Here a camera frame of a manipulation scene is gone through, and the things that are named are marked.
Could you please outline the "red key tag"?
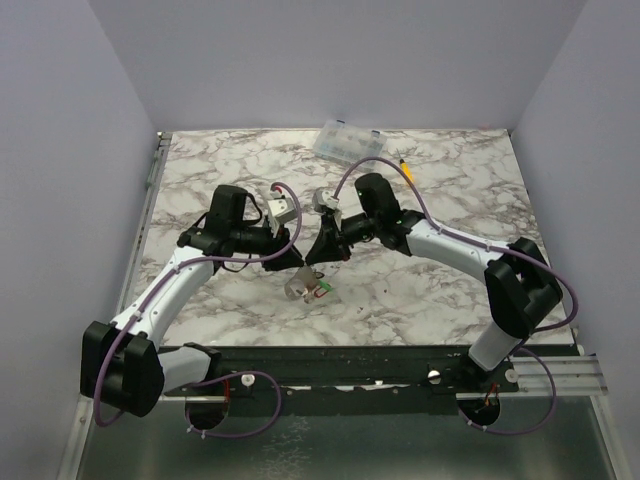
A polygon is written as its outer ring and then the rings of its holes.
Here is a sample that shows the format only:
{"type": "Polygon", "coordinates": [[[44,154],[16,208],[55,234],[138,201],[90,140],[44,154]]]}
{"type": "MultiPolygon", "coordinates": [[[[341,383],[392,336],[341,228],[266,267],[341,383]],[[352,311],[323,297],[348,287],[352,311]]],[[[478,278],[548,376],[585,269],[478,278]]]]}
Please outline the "red key tag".
{"type": "Polygon", "coordinates": [[[313,302],[317,299],[321,299],[324,296],[326,296],[328,293],[330,292],[330,289],[326,289],[322,286],[317,287],[315,290],[313,290],[306,298],[306,302],[310,303],[313,302]]]}

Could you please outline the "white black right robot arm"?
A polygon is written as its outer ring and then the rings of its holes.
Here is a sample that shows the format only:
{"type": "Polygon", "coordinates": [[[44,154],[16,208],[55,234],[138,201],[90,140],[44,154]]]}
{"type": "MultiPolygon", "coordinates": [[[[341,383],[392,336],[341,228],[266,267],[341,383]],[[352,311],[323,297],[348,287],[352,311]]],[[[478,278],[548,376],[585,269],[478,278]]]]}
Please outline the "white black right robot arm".
{"type": "Polygon", "coordinates": [[[437,261],[482,282],[492,322],[468,350],[459,378],[467,389],[483,390],[494,381],[495,368],[562,300],[559,282],[540,249],[527,238],[491,244],[447,230],[423,212],[402,208],[378,173],[361,176],[355,187],[362,211],[350,217],[342,216],[330,192],[315,192],[313,208],[321,223],[307,264],[347,261],[356,244],[377,239],[391,251],[437,261]]]}

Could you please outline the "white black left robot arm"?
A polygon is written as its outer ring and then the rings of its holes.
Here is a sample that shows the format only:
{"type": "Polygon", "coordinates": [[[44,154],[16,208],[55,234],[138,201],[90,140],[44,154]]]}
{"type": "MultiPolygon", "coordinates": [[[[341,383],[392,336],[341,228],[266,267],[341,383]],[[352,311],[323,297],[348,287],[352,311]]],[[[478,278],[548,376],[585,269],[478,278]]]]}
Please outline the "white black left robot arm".
{"type": "Polygon", "coordinates": [[[220,185],[208,211],[178,238],[161,273],[133,303],[111,321],[94,321],[82,338],[80,391],[94,408],[109,405],[118,414],[147,415],[160,396],[183,386],[206,395],[220,385],[220,355],[187,343],[162,352],[161,342],[196,291],[229,263],[260,263],[266,270],[295,268],[303,261],[294,247],[302,209],[282,182],[265,195],[255,219],[245,216],[256,201],[246,189],[220,185]]]}

